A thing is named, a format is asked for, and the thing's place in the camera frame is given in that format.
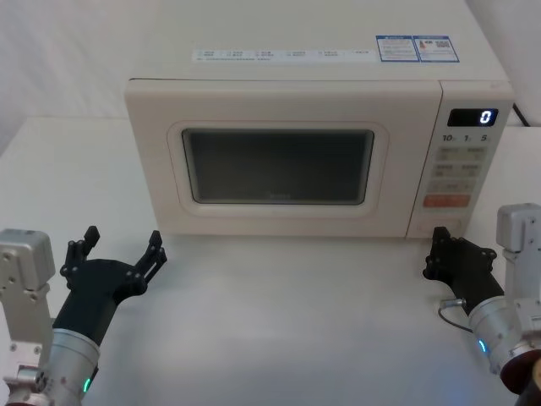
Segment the printed label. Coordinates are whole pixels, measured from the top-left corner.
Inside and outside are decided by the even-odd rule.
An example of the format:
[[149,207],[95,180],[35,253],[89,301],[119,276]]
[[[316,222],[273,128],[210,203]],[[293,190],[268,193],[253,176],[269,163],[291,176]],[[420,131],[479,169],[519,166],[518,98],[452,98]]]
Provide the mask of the printed label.
[[460,62],[448,36],[413,36],[421,62]]
[[419,62],[412,36],[376,36],[381,62]]
[[362,63],[377,62],[371,49],[325,50],[208,50],[196,49],[193,62],[256,62],[256,63]]

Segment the microwave window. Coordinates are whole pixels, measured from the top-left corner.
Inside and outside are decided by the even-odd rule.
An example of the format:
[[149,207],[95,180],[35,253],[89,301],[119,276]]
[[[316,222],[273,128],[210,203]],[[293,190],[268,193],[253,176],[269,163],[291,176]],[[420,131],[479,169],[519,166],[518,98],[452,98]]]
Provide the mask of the microwave window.
[[185,129],[189,181],[202,204],[363,203],[368,130]]

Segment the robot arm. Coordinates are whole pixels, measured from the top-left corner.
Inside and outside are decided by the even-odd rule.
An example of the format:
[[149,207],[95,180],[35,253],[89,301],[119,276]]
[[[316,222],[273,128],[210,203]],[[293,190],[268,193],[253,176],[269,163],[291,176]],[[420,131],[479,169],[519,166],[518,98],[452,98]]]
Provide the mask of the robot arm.
[[424,270],[425,277],[448,284],[462,299],[490,370],[521,395],[520,405],[530,404],[524,402],[535,393],[533,371],[541,370],[540,225],[541,206],[503,206],[498,211],[496,239],[507,259],[505,292],[491,274],[496,253],[453,239],[445,228],[434,230]]
[[41,388],[38,377],[52,342],[46,294],[53,275],[51,242],[45,233],[0,233],[0,300],[11,338],[3,379],[11,393]]
[[157,231],[135,266],[86,260],[99,238],[90,227],[84,239],[69,242],[60,273],[71,292],[51,327],[45,301],[46,281],[54,274],[49,238],[33,231],[0,233],[2,302],[12,339],[7,405],[79,406],[118,305],[143,294],[167,261]]
[[541,206],[498,210],[496,242],[504,247],[505,299],[522,340],[541,338]]

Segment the cable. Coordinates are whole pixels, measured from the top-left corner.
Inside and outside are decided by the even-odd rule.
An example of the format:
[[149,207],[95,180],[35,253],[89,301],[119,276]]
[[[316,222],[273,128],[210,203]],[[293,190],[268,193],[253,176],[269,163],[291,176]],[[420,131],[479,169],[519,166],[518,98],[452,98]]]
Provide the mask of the cable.
[[524,114],[522,114],[520,108],[518,108],[516,103],[513,103],[513,110],[515,110],[516,115],[520,118],[522,125],[524,127],[529,127],[530,123],[526,120],[526,118],[524,117]]
[[464,330],[465,332],[471,332],[473,333],[473,330],[471,328],[467,328],[465,326],[461,326],[460,324],[456,324],[455,322],[449,320],[448,318],[446,318],[443,313],[442,313],[442,310],[443,309],[438,309],[438,316],[440,317],[441,320],[443,320],[445,323],[448,323],[448,324],[451,324],[452,326],[456,327],[456,328],[460,328],[461,330]]

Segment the digital display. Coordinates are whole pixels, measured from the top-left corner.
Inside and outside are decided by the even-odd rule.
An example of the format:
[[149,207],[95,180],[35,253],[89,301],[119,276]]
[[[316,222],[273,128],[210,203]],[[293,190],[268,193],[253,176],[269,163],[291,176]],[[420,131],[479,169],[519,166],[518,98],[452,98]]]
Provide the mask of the digital display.
[[447,127],[492,127],[497,117],[497,108],[454,108]]

